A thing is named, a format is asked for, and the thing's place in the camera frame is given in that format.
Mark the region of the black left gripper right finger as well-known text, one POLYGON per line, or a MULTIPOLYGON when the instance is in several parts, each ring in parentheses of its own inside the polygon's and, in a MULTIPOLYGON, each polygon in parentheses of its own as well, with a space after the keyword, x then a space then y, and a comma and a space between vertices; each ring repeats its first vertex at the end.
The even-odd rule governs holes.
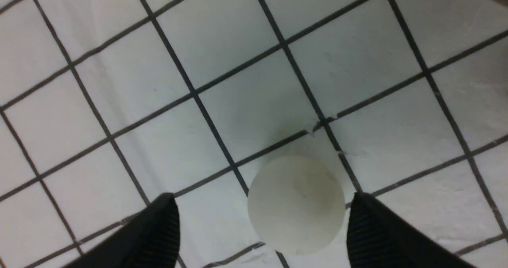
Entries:
POLYGON ((356 192, 346 238, 352 268, 470 268, 372 195, 356 192))

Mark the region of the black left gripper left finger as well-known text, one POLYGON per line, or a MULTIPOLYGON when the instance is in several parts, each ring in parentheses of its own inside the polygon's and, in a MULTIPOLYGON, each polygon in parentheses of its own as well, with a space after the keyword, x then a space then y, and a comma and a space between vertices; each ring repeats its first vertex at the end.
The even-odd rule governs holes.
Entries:
POLYGON ((66 268, 174 268, 180 217, 173 193, 160 194, 123 228, 66 268))

